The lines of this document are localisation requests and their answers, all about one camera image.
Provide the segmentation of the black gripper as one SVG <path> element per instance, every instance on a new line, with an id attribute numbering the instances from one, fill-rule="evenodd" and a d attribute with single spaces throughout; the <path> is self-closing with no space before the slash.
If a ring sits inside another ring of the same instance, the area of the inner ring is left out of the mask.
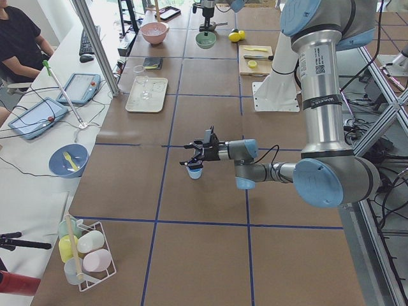
<path id="1" fill-rule="evenodd" d="M 214 16 L 215 3 L 201 3 L 202 15 L 205 18 L 201 31 L 208 32 L 210 29 L 210 21 Z"/>
<path id="2" fill-rule="evenodd" d="M 194 149 L 194 156 L 187 161 L 180 161 L 181 166 L 189 169 L 203 168 L 203 161 L 221 160 L 221 151 L 227 152 L 227 142 L 220 141 L 211 126 L 205 131 L 204 138 L 195 139 L 193 143 L 184 145 L 185 149 Z"/>

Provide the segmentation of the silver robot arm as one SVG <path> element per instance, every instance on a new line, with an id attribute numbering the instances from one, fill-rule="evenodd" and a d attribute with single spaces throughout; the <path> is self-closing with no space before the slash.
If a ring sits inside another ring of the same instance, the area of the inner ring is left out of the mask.
<path id="1" fill-rule="evenodd" d="M 256 141 L 222 142 L 208 129 L 189 144 L 194 155 L 184 166 L 200 176 L 205 161 L 231 159 L 239 189 L 258 182 L 293 183 L 315 207 L 337 207 L 374 194 L 381 179 L 376 167 L 346 143 L 336 53 L 368 44 L 374 36 L 375 1 L 287 1 L 280 15 L 280 43 L 274 75 L 300 74 L 307 144 L 297 163 L 263 164 Z"/>
<path id="2" fill-rule="evenodd" d="M 198 2 L 194 2 L 192 6 L 193 13 L 197 12 L 197 9 L 200 9 L 202 12 L 202 16 L 204 18 L 204 22 L 199 26 L 200 32 L 209 32 L 214 31 L 216 28 L 216 23 L 211 22 L 211 18 L 214 17 L 215 9 L 218 9 L 217 4 L 222 3 L 228 6 L 228 9 L 225 11 L 221 11 L 226 13 L 229 10 L 233 10 L 235 13 L 240 11 L 246 1 L 244 0 L 227 0 L 227 1 L 213 1 L 213 0 L 201 0 Z"/>

